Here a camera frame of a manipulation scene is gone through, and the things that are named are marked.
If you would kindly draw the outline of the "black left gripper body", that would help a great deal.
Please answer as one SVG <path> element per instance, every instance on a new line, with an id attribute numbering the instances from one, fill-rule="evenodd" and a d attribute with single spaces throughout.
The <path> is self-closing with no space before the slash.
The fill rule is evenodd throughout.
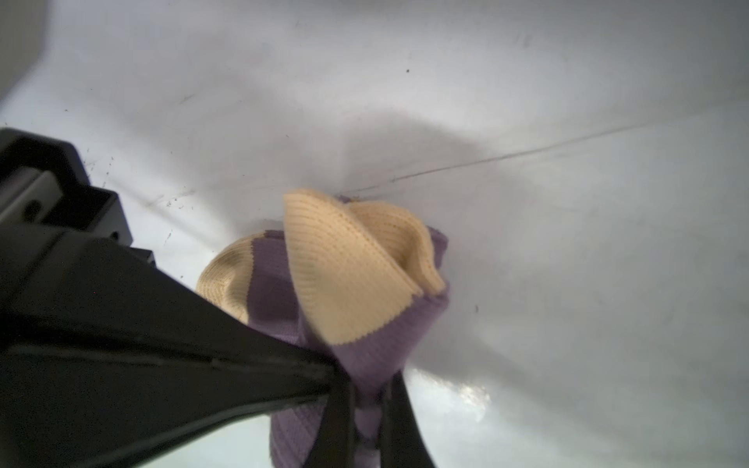
<path id="1" fill-rule="evenodd" d="M 132 467 L 243 417 L 339 391 L 136 248 L 72 144 L 1 133 L 1 463 Z"/>

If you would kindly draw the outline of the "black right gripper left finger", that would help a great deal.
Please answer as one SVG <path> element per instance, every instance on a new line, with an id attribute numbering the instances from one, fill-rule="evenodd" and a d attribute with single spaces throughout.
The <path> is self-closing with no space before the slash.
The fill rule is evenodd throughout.
<path id="1" fill-rule="evenodd" d="M 352 468 L 355 465 L 355 408 L 355 387 L 345 372 L 338 372 L 304 468 Z"/>

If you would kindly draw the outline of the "purple sock with beige toe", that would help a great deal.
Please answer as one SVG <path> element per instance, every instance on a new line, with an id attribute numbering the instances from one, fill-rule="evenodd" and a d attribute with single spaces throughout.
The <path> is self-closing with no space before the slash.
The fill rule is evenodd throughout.
<path id="1" fill-rule="evenodd" d="M 449 303 L 449 245 L 409 210 L 299 189 L 279 230 L 223 249 L 199 296 L 242 324 L 334 358 L 356 389 L 354 463 L 380 463 L 382 391 Z"/>

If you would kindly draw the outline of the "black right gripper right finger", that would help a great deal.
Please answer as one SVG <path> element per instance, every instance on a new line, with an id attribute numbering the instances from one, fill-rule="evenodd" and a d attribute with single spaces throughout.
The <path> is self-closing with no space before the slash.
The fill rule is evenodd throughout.
<path id="1" fill-rule="evenodd" d="M 382 393 L 380 467 L 436 467 L 419 432 L 403 372 L 395 374 Z"/>

